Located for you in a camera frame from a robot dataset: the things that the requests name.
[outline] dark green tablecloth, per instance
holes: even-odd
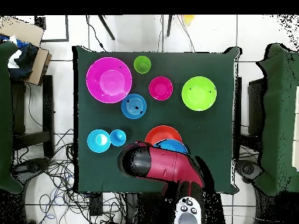
[[[9,168],[12,164],[13,151],[13,112],[12,112],[12,87],[8,72],[8,59],[18,47],[12,42],[0,45],[0,189],[19,193],[22,185],[14,180]]]
[[[260,159],[264,173],[255,183],[267,195],[299,192],[299,172],[292,167],[299,53],[271,44],[265,59],[258,64],[263,69],[267,91],[263,97],[265,125]]]
[[[215,180],[218,192],[235,193],[231,185],[232,106],[234,97],[234,61],[239,48],[219,53],[157,53],[157,52],[91,52],[82,47],[73,50],[78,56],[78,164],[80,192],[150,192],[161,191],[163,183],[129,178],[120,173],[117,155],[122,147],[111,146],[104,153],[92,152],[86,143],[89,133],[103,129],[126,132],[125,145],[144,141],[157,125],[177,129],[192,156],[205,160]],[[147,56],[150,71],[139,74],[133,67],[135,58]],[[92,97],[86,87],[88,68],[99,58],[115,57],[129,67],[133,85],[130,93],[138,93],[147,101],[147,112],[138,120],[130,120],[121,112],[121,102],[104,104]],[[165,76],[173,83],[173,94],[165,101],[153,99],[148,92],[150,81]],[[181,97],[184,83],[194,76],[211,79],[217,88],[217,98],[206,111],[188,109]]]

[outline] floor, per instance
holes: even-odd
[[[19,19],[34,23],[30,16],[17,16]],[[164,45],[162,46],[161,15],[123,15],[106,16],[106,23],[110,27],[116,40],[112,41],[98,16],[88,16],[89,23],[95,28],[96,35],[107,51],[159,51],[185,52],[190,51],[190,41],[175,16],[171,26],[171,35],[166,36],[168,15],[164,15]],[[247,133],[248,126],[248,95],[249,81],[263,77],[262,71],[255,64],[263,59],[265,48],[270,43],[283,43],[286,47],[297,51],[299,48],[298,16],[270,16],[270,15],[196,15],[187,31],[196,51],[210,53],[224,52],[228,47],[242,48],[242,55],[238,63],[238,73],[242,77],[242,133]],[[73,128],[73,71],[71,46],[81,45],[93,51],[102,51],[95,34],[86,24],[85,16],[46,16],[46,31],[41,48],[48,49],[53,55],[47,74],[53,76],[54,83],[54,119],[55,132],[64,134]],[[33,118],[42,123],[42,87],[31,85],[32,98],[30,111]],[[29,88],[26,91],[26,105],[29,104]],[[25,107],[26,132],[40,131],[29,116]],[[65,143],[72,142],[73,132],[63,137]],[[24,158],[42,157],[41,146],[31,146]],[[58,152],[55,159],[66,159],[65,152]],[[235,175],[235,184],[239,192],[234,195],[221,194],[224,215],[227,224],[253,224],[255,216],[255,194],[252,185],[242,182],[241,177]],[[45,214],[43,211],[48,204],[47,197],[51,194],[53,182],[46,174],[34,178],[27,189],[26,213],[28,219],[40,222]],[[114,197],[112,193],[105,193],[105,198]],[[60,224],[89,224],[78,212],[68,211],[67,206],[57,202],[50,210],[56,215],[54,219],[45,218],[42,224],[58,224],[57,219],[62,216]]]

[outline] pink bowl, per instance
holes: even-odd
[[[167,100],[172,94],[173,87],[168,78],[159,76],[151,81],[148,90],[156,100]]]
[[[86,84],[91,95],[98,101],[115,103],[128,95],[132,87],[132,75],[123,61],[106,57],[89,67]]]

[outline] green bowl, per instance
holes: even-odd
[[[184,104],[194,111],[210,108],[216,100],[216,87],[211,80],[196,76],[188,80],[182,89]]]
[[[134,61],[134,68],[140,74],[145,74],[151,68],[151,60],[146,56],[139,56]]]

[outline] blue bowl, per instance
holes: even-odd
[[[161,149],[166,149],[168,151],[175,151],[184,154],[188,154],[187,148],[181,142],[174,139],[165,139],[157,142],[154,147],[158,147]]]
[[[122,146],[126,139],[126,133],[120,129],[115,129],[110,133],[110,141],[114,146]]]
[[[136,93],[128,94],[121,102],[121,111],[132,120],[141,118],[147,110],[147,103],[141,95]]]
[[[87,137],[88,147],[96,153],[105,152],[109,149],[110,144],[109,134],[102,129],[95,129]]]

